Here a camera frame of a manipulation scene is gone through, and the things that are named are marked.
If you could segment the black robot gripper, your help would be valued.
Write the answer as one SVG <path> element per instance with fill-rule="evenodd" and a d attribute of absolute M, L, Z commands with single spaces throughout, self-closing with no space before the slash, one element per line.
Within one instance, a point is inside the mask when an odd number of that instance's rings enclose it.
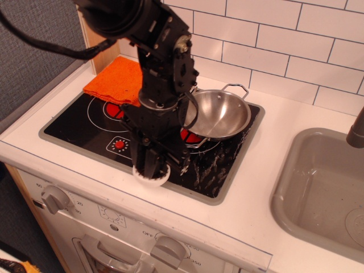
<path fill-rule="evenodd" d="M 132 164 L 146 178 L 161 177 L 167 165 L 179 175 L 187 172 L 190 152 L 181 138 L 176 110 L 158 112 L 144 106 L 121 105 L 123 127 L 130 133 Z"/>

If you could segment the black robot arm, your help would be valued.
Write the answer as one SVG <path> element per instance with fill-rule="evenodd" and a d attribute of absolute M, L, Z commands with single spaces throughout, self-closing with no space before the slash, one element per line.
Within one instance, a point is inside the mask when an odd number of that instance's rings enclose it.
<path fill-rule="evenodd" d="M 89 27 L 137 47 L 142 71 L 139 106 L 123 104 L 122 124 L 131 134 L 131 157 L 147 179 L 184 172 L 190 153 L 181 139 L 198 72 L 191 58 L 188 25 L 161 1 L 77 1 Z"/>

